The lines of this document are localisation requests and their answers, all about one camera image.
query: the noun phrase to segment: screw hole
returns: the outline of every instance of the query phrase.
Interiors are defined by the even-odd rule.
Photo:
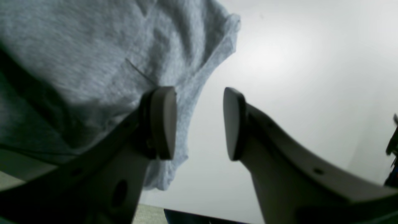
[[[82,169],[82,168],[77,168],[77,169],[74,169],[74,170],[70,173],[70,175],[71,175],[72,177],[75,177],[75,176],[81,174],[82,172],[83,172],[83,169]]]
[[[112,197],[112,206],[119,207],[123,204],[127,196],[127,181],[121,180],[115,187]]]
[[[314,173],[318,174],[318,175],[323,175],[324,172],[321,169],[315,168],[314,169]]]

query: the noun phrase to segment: heather gray fabric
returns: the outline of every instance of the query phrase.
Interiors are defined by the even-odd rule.
[[[0,147],[68,162],[136,109],[142,93],[175,86],[175,158],[152,162],[145,181],[166,190],[187,159],[200,91],[235,51],[238,29],[239,16],[214,0],[1,1],[0,44],[30,77],[19,84],[0,74]]]

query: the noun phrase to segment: gray t-shirt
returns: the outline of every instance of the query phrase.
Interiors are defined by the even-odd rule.
[[[0,148],[68,162],[135,110],[144,92],[175,86],[174,160],[153,161],[144,184],[166,190],[188,158],[200,91],[235,51],[239,24],[215,0],[1,1],[0,45],[30,77],[16,84],[0,75]]]

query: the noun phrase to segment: circular hole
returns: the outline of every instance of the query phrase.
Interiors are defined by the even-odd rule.
[[[70,175],[71,175],[72,177],[74,177],[74,176],[77,176],[77,175],[81,174],[82,172],[83,172],[83,169],[82,169],[82,168],[77,168],[77,169],[74,169],[74,170],[70,173]]]
[[[123,204],[127,196],[127,181],[121,180],[115,187],[112,197],[112,206],[119,207]]]
[[[314,169],[314,173],[318,174],[318,175],[323,175],[324,172],[321,169],[315,168]]]

